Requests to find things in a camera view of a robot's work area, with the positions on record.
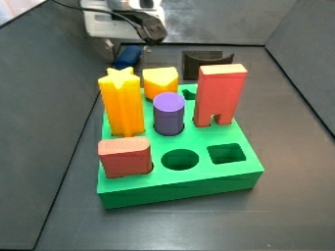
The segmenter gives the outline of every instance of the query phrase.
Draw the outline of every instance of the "gray table surface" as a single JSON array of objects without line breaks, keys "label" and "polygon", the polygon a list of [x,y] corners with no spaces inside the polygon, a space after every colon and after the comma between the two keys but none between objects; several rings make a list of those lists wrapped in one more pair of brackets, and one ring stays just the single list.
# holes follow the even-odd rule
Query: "gray table surface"
[{"label": "gray table surface", "polygon": [[334,138],[266,49],[153,49],[137,73],[177,66],[182,74],[182,50],[236,52],[236,63],[249,69],[236,118],[265,175],[253,190],[105,210],[97,195],[99,100],[37,250],[334,250]]}]

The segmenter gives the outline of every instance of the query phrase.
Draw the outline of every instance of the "wooden block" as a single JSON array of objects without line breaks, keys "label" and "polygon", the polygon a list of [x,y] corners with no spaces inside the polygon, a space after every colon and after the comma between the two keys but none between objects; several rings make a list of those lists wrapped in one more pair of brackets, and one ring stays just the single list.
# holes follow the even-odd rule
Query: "wooden block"
[{"label": "wooden block", "polygon": [[175,67],[143,70],[145,93],[151,100],[163,92],[178,91],[178,71]]},{"label": "wooden block", "polygon": [[131,74],[131,69],[109,69],[107,72],[99,84],[111,133],[131,137],[145,132],[141,78]]},{"label": "wooden block", "polygon": [[109,178],[145,175],[153,170],[151,142],[146,136],[102,140],[99,155]]},{"label": "wooden block", "polygon": [[201,67],[194,110],[198,127],[209,126],[213,116],[218,125],[233,123],[246,74],[242,64]]},{"label": "wooden block", "polygon": [[[114,72],[114,71],[115,71],[114,68],[109,68],[109,69],[107,69],[107,74],[109,74],[109,75],[113,75],[113,72]],[[121,72],[134,75],[134,68],[133,68],[133,67],[127,67],[127,68],[125,68],[123,70],[121,70]]]}]

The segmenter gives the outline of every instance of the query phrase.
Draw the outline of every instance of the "shape sorter board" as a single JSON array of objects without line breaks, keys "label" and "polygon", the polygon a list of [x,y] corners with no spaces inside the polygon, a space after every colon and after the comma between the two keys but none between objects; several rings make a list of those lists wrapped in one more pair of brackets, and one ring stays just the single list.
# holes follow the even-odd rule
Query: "shape sorter board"
[{"label": "shape sorter board", "polygon": [[[186,97],[185,130],[162,136],[154,129],[154,106],[143,95],[146,132],[154,169],[147,175],[107,178],[101,163],[98,193],[107,209],[253,188],[265,169],[234,120],[232,125],[196,127],[197,84],[179,86]],[[102,139],[113,139],[103,115]]]}]

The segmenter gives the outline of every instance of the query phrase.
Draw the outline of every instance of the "toy block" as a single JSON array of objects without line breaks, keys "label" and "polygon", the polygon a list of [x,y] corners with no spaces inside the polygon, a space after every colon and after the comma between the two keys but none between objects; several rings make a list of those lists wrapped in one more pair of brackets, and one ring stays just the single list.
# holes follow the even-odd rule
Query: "toy block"
[{"label": "toy block", "polygon": [[153,170],[151,143],[145,136],[102,140],[99,155],[107,178],[146,175]]},{"label": "toy block", "polygon": [[134,136],[145,131],[141,78],[127,71],[109,69],[99,79],[113,135]]},{"label": "toy block", "polygon": [[234,53],[224,57],[224,51],[183,51],[183,79],[197,80],[201,66],[232,64],[234,58]]},{"label": "toy block", "polygon": [[[197,87],[181,85],[179,94],[196,93]],[[253,188],[265,169],[237,121],[228,126],[197,127],[196,100],[189,99],[183,132],[163,136],[154,129],[153,102],[143,97],[143,103],[147,130],[142,136],[151,140],[155,167],[145,176],[111,179],[101,163],[98,194],[103,206],[113,209]],[[102,139],[113,138],[105,113]]]},{"label": "toy block", "polygon": [[183,131],[185,98],[175,92],[165,92],[154,99],[155,130],[165,136]]},{"label": "toy block", "polygon": [[246,74],[242,64],[201,67],[194,110],[198,127],[210,126],[213,116],[218,125],[233,123]]},{"label": "toy block", "polygon": [[145,93],[151,100],[163,92],[178,91],[178,71],[175,67],[143,70]]},{"label": "toy block", "polygon": [[[114,68],[109,68],[107,69],[107,74],[113,75],[114,71],[115,71]],[[134,68],[133,67],[127,67],[123,70],[121,70],[121,72],[134,75]]]},{"label": "toy block", "polygon": [[137,45],[129,45],[114,62],[115,68],[123,70],[125,68],[135,66],[141,60],[142,52],[142,47]]}]

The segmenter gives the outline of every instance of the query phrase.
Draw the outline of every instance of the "pink rectangular block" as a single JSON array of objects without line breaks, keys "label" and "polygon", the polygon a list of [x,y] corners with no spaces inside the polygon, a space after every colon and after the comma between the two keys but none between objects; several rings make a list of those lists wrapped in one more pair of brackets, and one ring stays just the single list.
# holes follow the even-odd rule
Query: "pink rectangular block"
[{"label": "pink rectangular block", "polygon": [[210,126],[213,116],[220,125],[233,123],[246,74],[242,64],[201,67],[194,110],[198,127]]},{"label": "pink rectangular block", "polygon": [[153,170],[151,143],[145,136],[102,140],[99,155],[109,178],[145,175]]}]

